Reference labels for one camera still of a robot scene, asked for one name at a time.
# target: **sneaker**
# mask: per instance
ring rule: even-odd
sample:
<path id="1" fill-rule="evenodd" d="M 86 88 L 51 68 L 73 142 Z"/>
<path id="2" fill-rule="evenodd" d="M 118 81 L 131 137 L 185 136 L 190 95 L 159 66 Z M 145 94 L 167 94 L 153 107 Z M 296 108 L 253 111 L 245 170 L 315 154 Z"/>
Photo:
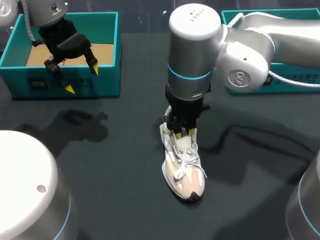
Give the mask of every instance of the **sneaker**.
<path id="1" fill-rule="evenodd" d="M 169 106 L 165 116 L 170 112 Z M 207 176 L 198 155 L 197 129 L 190 131 L 189 135 L 182 129 L 181 137 L 177 138 L 174 131 L 169 130 L 164 122 L 160 125 L 160 134 L 165 148 L 162 173 L 166 183 L 183 200 L 200 199 Z"/>

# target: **robotic arm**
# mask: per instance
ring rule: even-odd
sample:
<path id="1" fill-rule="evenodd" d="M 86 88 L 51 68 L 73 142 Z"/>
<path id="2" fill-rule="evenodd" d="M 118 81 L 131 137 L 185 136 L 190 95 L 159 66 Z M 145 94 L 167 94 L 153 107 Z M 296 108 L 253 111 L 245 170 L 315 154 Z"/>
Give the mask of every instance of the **robotic arm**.
<path id="1" fill-rule="evenodd" d="M 17 0 L 0 0 L 4 7 L 17 6 Z M 58 84 L 71 93 L 75 93 L 64 78 L 58 64 L 65 59 L 75 59 L 82 55 L 95 75 L 98 74 L 98 60 L 91 51 L 91 43 L 85 35 L 77 32 L 74 24 L 64 17 L 68 3 L 64 0 L 20 0 L 26 31 L 34 47 L 44 43 L 52 56 L 44 62 L 46 69 L 52 73 Z M 31 27 L 38 27 L 41 39 L 35 39 Z"/>
<path id="2" fill-rule="evenodd" d="M 230 26 L 237 23 L 237 28 Z M 179 133 L 196 127 L 211 79 L 228 88 L 250 92 L 260 88 L 272 62 L 320 70 L 320 21 L 291 20 L 261 12 L 221 24 L 218 13 L 202 4 L 178 7 L 170 16 L 170 51 L 166 98 L 172 116 L 165 119 Z"/>

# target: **shoelace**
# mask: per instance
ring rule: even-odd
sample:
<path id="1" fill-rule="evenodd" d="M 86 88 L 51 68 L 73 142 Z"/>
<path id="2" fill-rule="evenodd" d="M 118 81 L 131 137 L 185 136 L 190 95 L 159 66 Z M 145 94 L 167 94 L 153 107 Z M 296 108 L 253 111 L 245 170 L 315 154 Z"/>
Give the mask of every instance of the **shoelace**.
<path id="1" fill-rule="evenodd" d="M 168 140 L 169 144 L 171 145 L 171 147 L 174 149 L 174 153 L 178 157 L 178 161 L 181 163 L 180 168 L 173 175 L 173 177 L 176 181 L 180 181 L 184 177 L 184 175 L 186 174 L 186 168 L 188 168 L 188 167 L 197 167 L 198 169 L 201 170 L 203 175 L 205 177 L 207 177 L 205 170 L 201 167 L 200 164 L 197 163 L 198 158 L 200 158 L 200 156 L 198 154 L 198 145 L 197 144 L 195 144 L 195 149 L 193 149 L 191 147 L 181 148 L 179 146 L 175 147 L 172 144 L 169 136 L 168 136 L 167 140 Z M 182 156 L 183 153 L 187 153 L 190 157 L 186 158 L 186 157 Z"/>

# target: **gray tabletop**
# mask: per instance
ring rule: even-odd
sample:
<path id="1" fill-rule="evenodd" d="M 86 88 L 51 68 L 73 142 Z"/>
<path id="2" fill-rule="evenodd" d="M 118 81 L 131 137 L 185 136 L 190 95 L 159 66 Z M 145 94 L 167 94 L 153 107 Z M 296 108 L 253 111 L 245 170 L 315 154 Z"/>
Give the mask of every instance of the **gray tabletop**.
<path id="1" fill-rule="evenodd" d="M 198 120 L 204 197 L 183 204 L 161 171 L 167 33 L 125 33 L 121 96 L 12 101 L 0 81 L 0 129 L 55 156 L 78 209 L 78 240 L 282 240 L 285 209 L 320 148 L 318 94 L 231 96 L 212 80 Z"/>

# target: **white cable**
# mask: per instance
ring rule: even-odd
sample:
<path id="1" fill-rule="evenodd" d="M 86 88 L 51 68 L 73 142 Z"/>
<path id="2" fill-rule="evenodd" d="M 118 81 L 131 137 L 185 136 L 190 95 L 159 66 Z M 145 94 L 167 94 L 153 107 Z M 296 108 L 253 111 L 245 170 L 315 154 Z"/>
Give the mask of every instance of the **white cable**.
<path id="1" fill-rule="evenodd" d="M 313 83 L 305 83 L 305 82 L 299 82 L 299 81 L 292 81 L 292 80 L 289 80 L 287 78 L 284 78 L 282 76 L 279 76 L 277 74 L 275 74 L 274 72 L 272 71 L 269 71 L 268 72 L 270 76 L 282 81 L 282 82 L 285 82 L 287 84 L 292 84 L 292 85 L 297 85 L 297 86 L 302 86 L 302 87 L 309 87 L 309 88 L 320 88 L 320 84 L 313 84 Z"/>
<path id="2" fill-rule="evenodd" d="M 240 12 L 238 13 L 232 20 L 231 22 L 227 25 L 228 28 L 232 28 L 233 25 L 236 24 L 236 22 L 238 22 L 240 19 L 242 19 L 245 15 Z M 305 82 L 299 82 L 299 81 L 293 81 L 287 78 L 284 78 L 282 76 L 279 76 L 277 74 L 275 74 L 274 72 L 270 71 L 268 72 L 268 74 L 282 82 L 285 82 L 287 84 L 292 84 L 292 85 L 296 85 L 296 86 L 302 86 L 302 87 L 308 87 L 308 88 L 320 88 L 320 84 L 313 84 L 313 83 L 305 83 Z"/>
<path id="3" fill-rule="evenodd" d="M 242 12 L 238 13 L 238 14 L 231 20 L 231 22 L 229 22 L 229 24 L 227 25 L 227 27 L 228 27 L 228 28 L 232 28 L 233 25 L 235 25 L 236 22 L 238 22 L 238 21 L 239 21 L 240 19 L 242 19 L 244 16 L 245 16 L 245 15 L 244 15 Z"/>
<path id="4" fill-rule="evenodd" d="M 26 32 L 28 33 L 28 36 L 29 36 L 29 39 L 31 40 L 31 42 L 35 42 L 36 39 L 31 31 L 29 11 L 28 11 L 28 5 L 27 5 L 26 0 L 21 0 L 21 4 L 23 7 L 23 15 L 24 15 Z"/>

